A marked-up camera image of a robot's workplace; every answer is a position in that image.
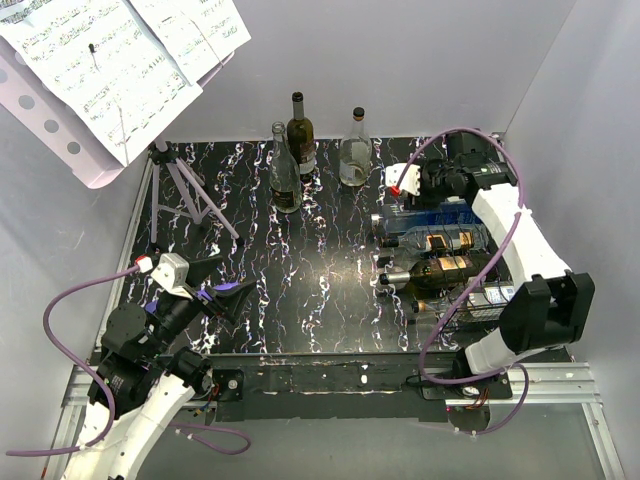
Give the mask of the purple marker pen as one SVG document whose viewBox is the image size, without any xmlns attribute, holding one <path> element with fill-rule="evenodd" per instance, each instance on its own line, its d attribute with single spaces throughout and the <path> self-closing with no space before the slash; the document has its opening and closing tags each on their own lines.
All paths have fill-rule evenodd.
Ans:
<svg viewBox="0 0 640 480">
<path fill-rule="evenodd" d="M 216 286 L 208 286 L 198 291 L 198 296 L 212 301 L 213 297 L 229 298 L 232 294 L 240 292 L 241 285 L 238 282 L 226 283 Z"/>
</svg>

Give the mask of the clear bottle black cork cap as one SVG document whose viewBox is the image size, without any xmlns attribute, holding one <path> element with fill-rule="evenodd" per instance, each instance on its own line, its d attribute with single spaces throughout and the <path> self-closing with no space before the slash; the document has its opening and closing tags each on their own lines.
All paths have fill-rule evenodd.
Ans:
<svg viewBox="0 0 640 480">
<path fill-rule="evenodd" d="M 365 110 L 355 107 L 352 124 L 339 146 L 339 176 L 350 187 L 362 186 L 371 171 L 372 142 L 365 131 Z"/>
</svg>

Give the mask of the clear green-tinted bottle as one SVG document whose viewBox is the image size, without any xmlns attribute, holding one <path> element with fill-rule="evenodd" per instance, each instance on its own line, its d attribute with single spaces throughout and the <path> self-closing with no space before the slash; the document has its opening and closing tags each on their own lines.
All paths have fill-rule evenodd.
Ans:
<svg viewBox="0 0 640 480">
<path fill-rule="evenodd" d="M 269 170 L 269 182 L 275 208 L 290 214 L 299 209 L 302 193 L 298 163 L 290 153 L 283 122 L 272 124 L 273 151 Z"/>
</svg>

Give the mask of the dark brown wine bottle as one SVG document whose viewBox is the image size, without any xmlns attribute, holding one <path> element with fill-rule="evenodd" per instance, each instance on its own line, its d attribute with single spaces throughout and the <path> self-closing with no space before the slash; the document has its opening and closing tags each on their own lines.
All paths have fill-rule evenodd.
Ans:
<svg viewBox="0 0 640 480">
<path fill-rule="evenodd" d="M 293 115 L 286 127 L 289 151 L 298 163 L 301 181 L 308 183 L 316 166 L 314 128 L 304 112 L 303 93 L 293 92 L 291 99 Z"/>
</svg>

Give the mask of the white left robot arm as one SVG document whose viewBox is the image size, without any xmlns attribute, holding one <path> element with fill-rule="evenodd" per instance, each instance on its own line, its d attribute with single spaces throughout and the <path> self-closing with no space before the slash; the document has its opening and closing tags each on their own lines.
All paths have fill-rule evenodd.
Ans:
<svg viewBox="0 0 640 480">
<path fill-rule="evenodd" d="M 134 479 L 191 399 L 203 399 L 200 412 L 241 399 L 241 371 L 216 368 L 188 347 L 169 351 L 199 316 L 236 323 L 255 289 L 254 281 L 204 288 L 215 261 L 188 261 L 174 253 L 136 260 L 132 272 L 149 274 L 161 295 L 146 306 L 121 304 L 108 316 L 78 449 L 63 478 Z"/>
</svg>

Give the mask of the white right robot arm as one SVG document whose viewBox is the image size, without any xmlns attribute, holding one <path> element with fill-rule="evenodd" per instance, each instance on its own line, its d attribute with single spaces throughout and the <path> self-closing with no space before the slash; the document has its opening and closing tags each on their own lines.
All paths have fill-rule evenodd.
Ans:
<svg viewBox="0 0 640 480">
<path fill-rule="evenodd" d="M 475 397 L 489 384 L 489 378 L 516 366 L 519 360 L 546 349 L 575 343 L 582 338 L 595 294 L 587 273 L 575 273 L 549 245 L 525 205 L 524 184 L 517 164 L 492 136 L 474 128 L 452 128 L 423 143 L 438 140 L 452 147 L 453 136 L 472 135 L 499 152 L 505 168 L 483 161 L 471 167 L 466 162 L 449 162 L 436 168 L 417 166 L 412 155 L 385 171 L 385 182 L 395 196 L 410 194 L 421 202 L 437 202 L 452 196 L 464 199 L 487 227 L 497 250 L 486 266 L 454 300 L 424 341 L 418 360 L 419 374 L 429 383 L 454 385 L 464 397 Z M 511 275 L 515 294 L 502 310 L 497 327 L 481 340 L 459 350 L 450 377 L 425 370 L 429 346 L 449 323 L 462 303 L 499 261 Z"/>
</svg>

